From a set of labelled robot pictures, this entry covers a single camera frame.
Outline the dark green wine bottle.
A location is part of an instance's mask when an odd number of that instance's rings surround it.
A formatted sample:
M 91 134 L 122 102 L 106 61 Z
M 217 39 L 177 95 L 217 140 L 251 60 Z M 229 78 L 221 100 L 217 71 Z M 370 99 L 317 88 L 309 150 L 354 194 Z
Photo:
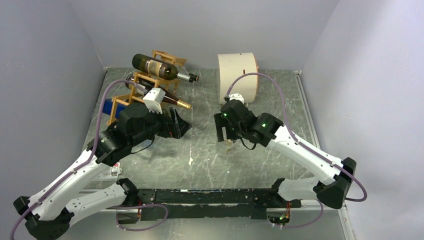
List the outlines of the dark green wine bottle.
M 132 58 L 132 66 L 142 72 L 148 73 L 164 80 L 184 80 L 189 83 L 198 82 L 200 77 L 193 73 L 184 72 L 176 65 L 137 53 Z

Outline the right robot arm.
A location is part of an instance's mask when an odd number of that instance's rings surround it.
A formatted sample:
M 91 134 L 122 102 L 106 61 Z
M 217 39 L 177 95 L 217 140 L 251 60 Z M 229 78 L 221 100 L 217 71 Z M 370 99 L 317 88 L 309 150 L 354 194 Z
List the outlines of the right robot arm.
M 242 101 L 231 99 L 214 114 L 217 140 L 247 140 L 275 150 L 302 165 L 312 177 L 283 180 L 270 193 L 270 202 L 282 207 L 292 200 L 318 200 L 332 209 L 341 209 L 348 199 L 357 162 L 350 157 L 332 156 L 294 133 L 270 113 L 255 116 Z

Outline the clear glass bottle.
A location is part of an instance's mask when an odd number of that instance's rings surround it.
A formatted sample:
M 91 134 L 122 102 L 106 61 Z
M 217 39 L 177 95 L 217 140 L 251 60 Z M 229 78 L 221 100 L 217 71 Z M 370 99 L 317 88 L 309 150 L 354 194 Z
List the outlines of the clear glass bottle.
M 222 130 L 222 141 L 218 140 L 215 143 L 216 154 L 220 157 L 228 157 L 233 154 L 236 147 L 236 140 L 227 138 L 226 131 Z

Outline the blue square glass bottle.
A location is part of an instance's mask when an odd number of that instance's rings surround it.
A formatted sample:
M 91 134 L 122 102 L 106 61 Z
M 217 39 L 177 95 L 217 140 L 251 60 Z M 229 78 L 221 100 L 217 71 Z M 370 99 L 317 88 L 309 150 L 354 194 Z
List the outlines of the blue square glass bottle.
M 107 98 L 104 101 L 104 105 L 103 105 L 103 109 L 102 109 L 102 113 L 106 114 L 106 115 L 111 115 L 112 112 L 112 106 L 113 106 L 113 101 L 111 98 Z M 118 103 L 117 104 L 117 108 L 116 108 L 116 112 L 115 112 L 115 118 L 119 118 L 119 114 L 120 112 L 125 109 L 126 106 L 124 104 Z

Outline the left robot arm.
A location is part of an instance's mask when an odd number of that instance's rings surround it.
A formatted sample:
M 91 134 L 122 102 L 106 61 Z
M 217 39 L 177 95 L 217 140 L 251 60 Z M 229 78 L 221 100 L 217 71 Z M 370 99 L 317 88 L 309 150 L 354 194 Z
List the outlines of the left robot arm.
M 180 139 L 191 128 L 175 108 L 169 113 L 131 103 L 118 120 L 87 145 L 78 159 L 46 188 L 20 196 L 13 205 L 29 234 L 38 240 L 56 240 L 72 225 L 101 210 L 141 203 L 137 187 L 121 178 L 110 187 L 79 197 L 78 193 L 102 172 L 132 153 L 133 147 L 155 137 Z

